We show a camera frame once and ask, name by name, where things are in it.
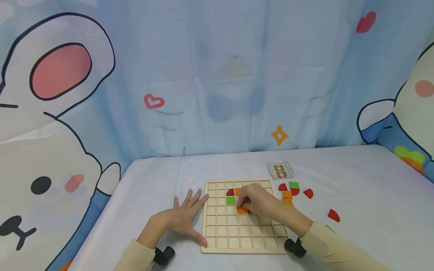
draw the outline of beige sleeve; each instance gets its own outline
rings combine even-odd
[[[307,252],[332,271],[390,271],[320,222],[313,223],[300,241]]]
[[[155,257],[150,249],[132,239],[113,271],[149,271]]]

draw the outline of green tile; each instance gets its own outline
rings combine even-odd
[[[329,225],[326,225],[325,227],[331,230],[332,232],[336,233]]]
[[[298,182],[289,182],[289,188],[300,189]]]
[[[235,205],[235,197],[226,197],[227,205]]]

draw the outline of wooden grid board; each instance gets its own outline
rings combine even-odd
[[[226,196],[230,189],[259,183],[267,192],[276,196],[270,179],[212,180],[205,185],[209,198],[204,205],[202,235],[208,247],[202,253],[236,254],[290,254],[284,244],[289,229],[284,225],[256,214],[241,214]]]

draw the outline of pattern card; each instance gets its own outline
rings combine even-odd
[[[294,175],[293,169],[289,165],[288,161],[277,164],[268,163],[268,170],[275,180],[288,179]]]

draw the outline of black clamp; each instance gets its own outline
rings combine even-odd
[[[167,266],[174,256],[175,250],[171,247],[166,247],[164,252],[162,252],[159,248],[155,248],[154,263],[160,266]]]
[[[297,258],[303,258],[306,254],[306,250],[301,246],[300,238],[294,243],[292,239],[285,241],[285,250],[294,254]]]

